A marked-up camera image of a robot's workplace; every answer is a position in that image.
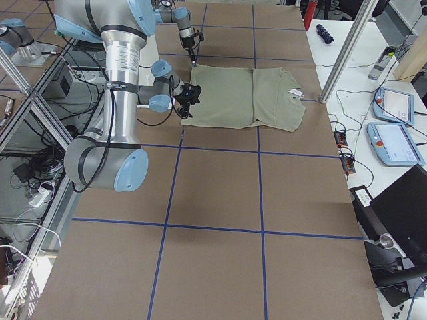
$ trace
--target clothing tag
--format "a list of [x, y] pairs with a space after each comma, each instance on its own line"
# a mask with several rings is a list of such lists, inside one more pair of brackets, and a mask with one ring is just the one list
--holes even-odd
[[304, 98], [304, 94], [300, 90], [290, 89], [288, 92], [292, 93], [293, 95], [297, 95], [300, 98]]

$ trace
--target metal frame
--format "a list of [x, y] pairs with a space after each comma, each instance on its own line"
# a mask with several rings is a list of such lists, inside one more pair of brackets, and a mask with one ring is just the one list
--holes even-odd
[[332, 91], [334, 90], [334, 87], [338, 82], [342, 71], [346, 67], [346, 63], [350, 58], [350, 55], [352, 54], [353, 49], [356, 46], [365, 28], [365, 25], [371, 17], [371, 14], [374, 11], [374, 8], [377, 3], [378, 0], [363, 1], [360, 10], [353, 22], [352, 28], [350, 29], [350, 32], [348, 33], [348, 36], [344, 41], [344, 44], [342, 45], [340, 54], [338, 55], [338, 58], [334, 63], [334, 67], [332, 68], [331, 73], [329, 74], [328, 80], [326, 80], [324, 89], [322, 91], [322, 94], [320, 95], [321, 103], [326, 103], [330, 98]]
[[[66, 54], [70, 48], [72, 48], [72, 45], [75, 42], [77, 42], [77, 40], [73, 40], [67, 44], [65, 50], [61, 54]], [[32, 87], [24, 78], [24, 76], [19, 72], [18, 68], [16, 68], [16, 66], [13, 64], [12, 60], [10, 60], [10, 58], [0, 48], [0, 66], [4, 68], [6, 73], [16, 83], [20, 92], [26, 95], [25, 100], [19, 106], [14, 116], [12, 116], [10, 122], [8, 122], [3, 131], [0, 133], [0, 152], [4, 150], [10, 138], [19, 128], [20, 124], [22, 124], [24, 118], [29, 114], [30, 110], [36, 114], [44, 126], [46, 126], [47, 130], [49, 130], [50, 134], [52, 134], [52, 136], [61, 144], [61, 146], [65, 150], [68, 148], [68, 145], [73, 140], [73, 138], [64, 128], [56, 114], [51, 110], [50, 106], [46, 103], [40, 94], [49, 84], [50, 80], [52, 80], [54, 74], [61, 67], [61, 64], [61, 58], [57, 57], [48, 70], [44, 72], [37, 84]], [[59, 206], [61, 205], [61, 202], [64, 198], [64, 195], [66, 194], [67, 190], [69, 190], [69, 188], [71, 188], [71, 181], [68, 177], [65, 176], [57, 189], [55, 198], [52, 201], [42, 226], [48, 229], [50, 228], [53, 219], [57, 214]], [[37, 257], [46, 235], [47, 232], [44, 229], [40, 229], [37, 232], [37, 235], [28, 253], [28, 256], [31, 259], [35, 259]], [[24, 286], [32, 270], [32, 264], [33, 263], [31, 261], [25, 261], [23, 263], [19, 276], [12, 283], [11, 288], [6, 294], [4, 300], [0, 301], [0, 320], [10, 319], [13, 316], [15, 304], [22, 287]]]

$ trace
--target black object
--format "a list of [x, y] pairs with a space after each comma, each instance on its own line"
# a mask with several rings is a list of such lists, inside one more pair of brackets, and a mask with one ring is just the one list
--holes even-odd
[[18, 177], [18, 179], [22, 183], [28, 182], [28, 180], [30, 180], [30, 178], [32, 178], [34, 176], [34, 174], [32, 174], [32, 172], [31, 172], [28, 164], [26, 164], [26, 163], [23, 163], [22, 165], [14, 168], [13, 173]]
[[421, 0], [420, 5], [422, 15], [427, 15], [427, 0]]
[[[195, 44], [195, 38], [199, 38], [198, 44]], [[200, 42], [202, 42], [205, 39], [203, 36], [203, 32], [200, 32], [199, 30], [195, 30], [193, 28], [193, 34], [190, 37], [181, 38], [182, 47], [188, 52], [189, 58], [191, 59], [191, 62], [195, 62], [195, 53], [194, 49], [198, 47]]]
[[324, 43], [326, 43], [327, 45], [329, 45], [334, 40], [334, 38], [331, 37], [331, 35], [329, 34], [329, 32], [326, 31], [323, 25], [316, 25], [316, 32], [320, 37], [322, 37]]
[[393, 250], [383, 249], [367, 241], [364, 241], [364, 244], [366, 256], [371, 267], [372, 278], [387, 302], [392, 307], [397, 307], [399, 304], [413, 297], [421, 283], [419, 278], [403, 280], [391, 286], [384, 287], [381, 287], [378, 282], [380, 279], [390, 276], [391, 273], [400, 274], [405, 270], [411, 270], [414, 264], [409, 259], [401, 258]]
[[201, 87], [199, 85], [190, 85], [186, 83], [183, 87], [183, 91], [175, 96], [176, 101], [181, 105], [178, 108], [177, 113], [182, 119], [192, 118], [193, 116], [189, 112], [190, 105], [195, 105], [200, 102], [199, 96], [201, 93]]
[[[340, 0], [340, 10], [348, 14], [352, 20], [354, 20], [359, 12], [362, 2], [363, 0]], [[374, 11], [372, 12], [372, 16], [377, 17], [383, 13], [389, 2], [390, 0], [379, 0], [374, 8]]]
[[427, 171], [415, 165], [371, 202], [375, 214], [415, 265], [427, 265]]
[[[358, 196], [358, 193], [360, 194], [360, 192], [358, 192], [359, 190], [363, 191], [363, 194], [366, 195], [366, 199], [361, 199]], [[365, 186], [351, 188], [350, 194], [353, 199], [353, 208], [357, 220], [359, 221], [368, 238], [373, 241], [377, 241], [381, 235], [387, 233], [387, 230], [375, 212], [372, 210], [371, 206], [367, 205], [367, 203], [371, 202], [372, 200], [371, 194], [367, 188], [365, 188]]]

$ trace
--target blue joint cap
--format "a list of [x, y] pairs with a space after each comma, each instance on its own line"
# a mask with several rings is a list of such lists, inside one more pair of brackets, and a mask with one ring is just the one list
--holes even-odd
[[135, 191], [141, 187], [148, 172], [148, 154], [142, 149], [135, 150], [120, 167], [114, 181], [117, 192]]
[[161, 18], [161, 14], [160, 14], [159, 9], [154, 10], [154, 15], [155, 15], [155, 22], [163, 23], [163, 19]]
[[155, 95], [148, 101], [149, 108], [158, 113], [166, 112], [170, 104], [171, 97], [169, 95]]
[[55, 21], [57, 30], [64, 35], [87, 42], [102, 43], [102, 38], [100, 36], [90, 30], [76, 25], [70, 20], [62, 18], [60, 15], [55, 15]]
[[154, 77], [163, 77], [172, 71], [172, 66], [166, 60], [156, 61], [151, 67], [151, 73]]
[[155, 16], [150, 0], [127, 0], [129, 9], [142, 32], [148, 37], [155, 33]]
[[186, 7], [180, 7], [173, 10], [173, 15], [176, 19], [183, 19], [188, 16], [188, 10]]
[[0, 41], [0, 48], [2, 48], [6, 55], [12, 55], [16, 52], [16, 49], [14, 47], [4, 41]]
[[18, 18], [10, 18], [3, 20], [0, 24], [5, 25], [6, 27], [24, 27], [25, 24], [22, 20]]

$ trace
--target red object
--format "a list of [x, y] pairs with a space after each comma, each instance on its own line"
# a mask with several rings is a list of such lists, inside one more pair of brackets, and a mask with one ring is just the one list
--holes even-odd
[[310, 23], [312, 22], [314, 11], [316, 10], [318, 3], [314, 0], [310, 0], [308, 2], [307, 11], [304, 15], [304, 27], [306, 28], [306, 31], [308, 28], [310, 28]]

